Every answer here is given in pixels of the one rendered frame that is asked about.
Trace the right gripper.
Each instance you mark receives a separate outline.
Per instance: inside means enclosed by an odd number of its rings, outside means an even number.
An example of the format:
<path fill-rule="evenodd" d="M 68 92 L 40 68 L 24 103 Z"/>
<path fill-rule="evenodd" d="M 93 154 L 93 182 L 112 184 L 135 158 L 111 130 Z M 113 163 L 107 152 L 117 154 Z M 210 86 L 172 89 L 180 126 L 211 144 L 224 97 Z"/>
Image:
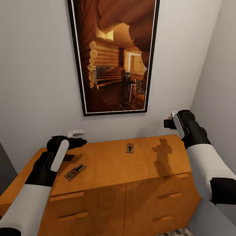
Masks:
<path fill-rule="evenodd" d="M 165 119 L 164 120 L 164 128 L 171 128 L 171 129 L 176 129 L 176 127 L 172 124 L 173 119 Z"/>

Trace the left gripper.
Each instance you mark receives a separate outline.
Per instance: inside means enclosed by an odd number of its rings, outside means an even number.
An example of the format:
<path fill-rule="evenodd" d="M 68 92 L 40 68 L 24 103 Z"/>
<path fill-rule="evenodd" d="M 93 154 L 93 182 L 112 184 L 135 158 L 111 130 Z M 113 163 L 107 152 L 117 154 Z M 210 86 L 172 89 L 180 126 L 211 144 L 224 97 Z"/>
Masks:
<path fill-rule="evenodd" d="M 77 147 L 83 147 L 87 143 L 86 140 L 83 140 L 82 138 L 70 138 L 71 141 L 73 142 L 73 145 L 71 149 L 77 148 Z"/>

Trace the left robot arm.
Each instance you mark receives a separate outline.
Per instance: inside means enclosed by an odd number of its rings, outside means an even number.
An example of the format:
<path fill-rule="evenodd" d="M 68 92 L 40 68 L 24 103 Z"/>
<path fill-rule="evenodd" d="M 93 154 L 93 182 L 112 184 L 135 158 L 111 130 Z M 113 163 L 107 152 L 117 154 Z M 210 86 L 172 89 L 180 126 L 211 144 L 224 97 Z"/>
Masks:
<path fill-rule="evenodd" d="M 47 151 L 34 163 L 33 170 L 0 220 L 0 236 L 37 236 L 44 210 L 56 175 L 67 150 L 83 147 L 87 143 L 74 136 L 85 131 L 71 130 L 68 136 L 53 136 Z"/>

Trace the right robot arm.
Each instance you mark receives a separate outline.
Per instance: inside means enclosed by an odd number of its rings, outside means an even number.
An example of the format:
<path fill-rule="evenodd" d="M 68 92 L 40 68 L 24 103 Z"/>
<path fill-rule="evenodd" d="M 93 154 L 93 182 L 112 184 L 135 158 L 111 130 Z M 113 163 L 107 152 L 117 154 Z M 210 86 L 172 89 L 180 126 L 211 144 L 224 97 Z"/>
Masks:
<path fill-rule="evenodd" d="M 194 184 L 199 195 L 212 202 L 236 227 L 236 175 L 227 167 L 207 132 L 190 110 L 174 111 L 164 128 L 177 129 L 184 141 Z"/>

